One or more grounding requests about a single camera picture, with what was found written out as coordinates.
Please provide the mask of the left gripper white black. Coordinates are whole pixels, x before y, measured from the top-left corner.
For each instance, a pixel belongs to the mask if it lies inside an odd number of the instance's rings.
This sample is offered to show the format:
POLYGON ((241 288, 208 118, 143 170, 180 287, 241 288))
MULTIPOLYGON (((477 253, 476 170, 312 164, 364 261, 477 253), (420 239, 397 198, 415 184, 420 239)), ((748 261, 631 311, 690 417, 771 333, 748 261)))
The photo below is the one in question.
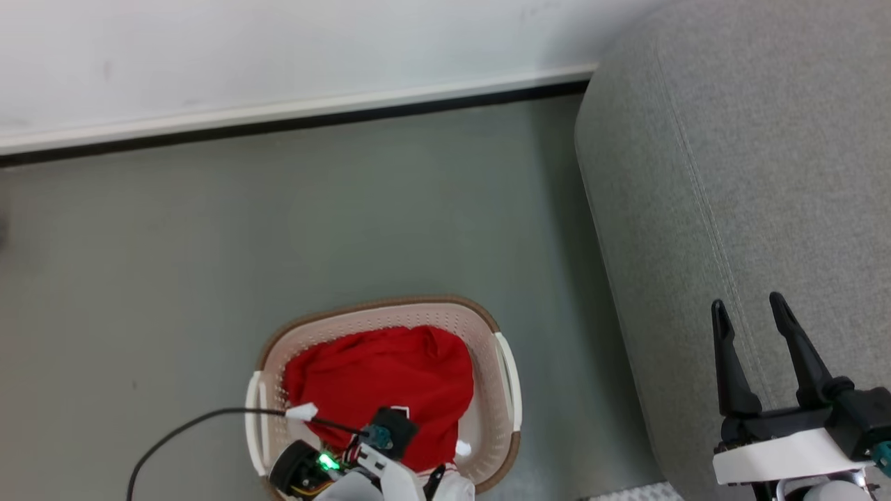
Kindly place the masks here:
POLYGON ((415 472, 404 466, 393 450, 362 443, 356 454, 361 469, 356 500, 426 500, 415 472))

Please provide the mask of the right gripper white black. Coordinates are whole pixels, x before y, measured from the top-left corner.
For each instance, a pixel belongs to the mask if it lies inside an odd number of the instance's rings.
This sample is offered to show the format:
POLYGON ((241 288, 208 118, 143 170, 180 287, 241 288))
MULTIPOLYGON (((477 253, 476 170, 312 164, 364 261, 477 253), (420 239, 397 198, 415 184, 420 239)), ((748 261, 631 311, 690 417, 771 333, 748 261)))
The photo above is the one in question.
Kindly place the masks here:
POLYGON ((771 292, 769 302, 788 345, 799 406, 762 411, 739 361, 727 308, 722 299, 713 301, 717 399, 723 417, 712 460, 716 482, 776 487, 790 479, 862 470, 872 460, 872 430, 828 403, 824 388, 833 376, 782 293, 771 292))

